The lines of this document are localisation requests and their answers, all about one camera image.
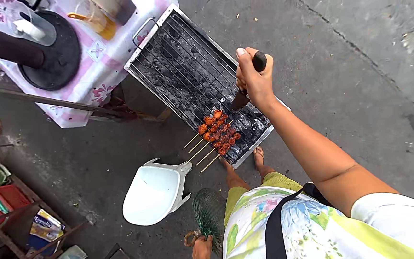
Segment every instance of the bamboo skewer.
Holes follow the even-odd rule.
[[[188,154],[189,153],[191,153],[191,151],[193,151],[193,149],[195,149],[202,141],[204,140],[204,138],[202,138],[201,139],[201,141],[199,141],[189,152],[188,152]]]
[[[207,147],[207,145],[210,143],[210,141],[207,142],[207,144],[205,144],[205,146],[203,146],[196,154],[194,154],[194,156],[192,158],[190,158],[185,164],[187,164],[188,162],[190,162],[195,156],[197,156],[197,154],[199,154],[200,151],[202,151],[205,147]]]
[[[200,164],[202,161],[204,161],[204,159],[205,159],[207,156],[209,156],[209,155],[210,155],[210,153],[212,153],[215,149],[216,149],[216,148],[213,148],[212,150],[210,150],[210,152],[209,152],[206,156],[204,156],[204,158],[202,158],[199,162],[197,162],[197,164],[196,164],[196,165],[198,165],[198,164]]]
[[[207,169],[207,167],[209,167],[209,165],[211,163],[213,163],[215,161],[215,159],[217,159],[219,156],[220,156],[220,154],[218,154],[217,156],[215,156],[215,158],[212,161],[210,161],[210,163],[208,163],[208,165],[206,167],[204,167],[204,169],[202,169],[201,173],[204,172],[204,170]]]
[[[196,137],[197,137],[197,135],[198,134],[196,134],[189,142],[188,142],[188,144],[186,144],[184,147],[183,147],[183,149],[185,148],[185,147],[187,147]]]

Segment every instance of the floral shirt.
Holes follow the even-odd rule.
[[[292,193],[270,186],[244,193],[226,227],[223,257],[266,258],[268,216]],[[351,215],[304,194],[285,203],[281,223],[287,258],[414,258],[414,199],[369,194],[354,203]]]

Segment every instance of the white sleeve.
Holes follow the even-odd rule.
[[[414,249],[414,199],[391,193],[368,194],[354,202],[351,217]]]

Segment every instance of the woman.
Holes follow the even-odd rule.
[[[223,257],[414,258],[414,199],[400,195],[279,103],[272,91],[273,58],[267,55],[267,66],[258,73],[251,58],[256,51],[237,49],[236,84],[247,89],[332,206],[299,194],[301,185],[263,164],[261,148],[254,151],[261,187],[250,190],[223,161],[229,187]],[[209,259],[211,243],[211,236],[196,240],[193,259]]]

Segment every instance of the bag strap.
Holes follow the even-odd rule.
[[[284,236],[282,234],[281,211],[282,206],[296,198],[307,184],[296,193],[284,197],[271,212],[266,222],[265,241],[266,241],[266,259],[287,259],[285,251]]]

